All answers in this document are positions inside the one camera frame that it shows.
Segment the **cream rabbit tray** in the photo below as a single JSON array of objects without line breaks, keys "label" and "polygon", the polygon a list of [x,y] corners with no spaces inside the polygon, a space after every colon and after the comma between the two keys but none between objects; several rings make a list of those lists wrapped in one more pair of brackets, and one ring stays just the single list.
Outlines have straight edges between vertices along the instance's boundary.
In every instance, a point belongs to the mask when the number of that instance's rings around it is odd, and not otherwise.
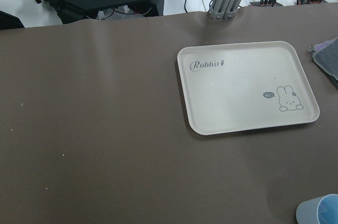
[{"label": "cream rabbit tray", "polygon": [[320,115],[287,42],[191,46],[177,62],[188,121],[198,134],[311,123]]}]

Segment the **grey folded cloth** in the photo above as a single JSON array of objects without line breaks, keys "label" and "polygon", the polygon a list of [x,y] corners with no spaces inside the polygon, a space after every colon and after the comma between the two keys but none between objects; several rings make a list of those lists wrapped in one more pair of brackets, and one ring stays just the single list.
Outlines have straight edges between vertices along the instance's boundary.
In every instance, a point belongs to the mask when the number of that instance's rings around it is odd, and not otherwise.
[{"label": "grey folded cloth", "polygon": [[315,44],[309,49],[311,58],[337,86],[337,37]]}]

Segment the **light blue plastic cup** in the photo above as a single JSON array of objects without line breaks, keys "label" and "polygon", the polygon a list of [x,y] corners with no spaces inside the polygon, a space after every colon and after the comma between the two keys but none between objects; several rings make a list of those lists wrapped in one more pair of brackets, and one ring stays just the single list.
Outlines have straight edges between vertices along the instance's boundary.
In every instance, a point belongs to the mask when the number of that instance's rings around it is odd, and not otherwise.
[{"label": "light blue plastic cup", "polygon": [[337,194],[300,203],[296,209],[296,221],[300,224],[337,223]]}]

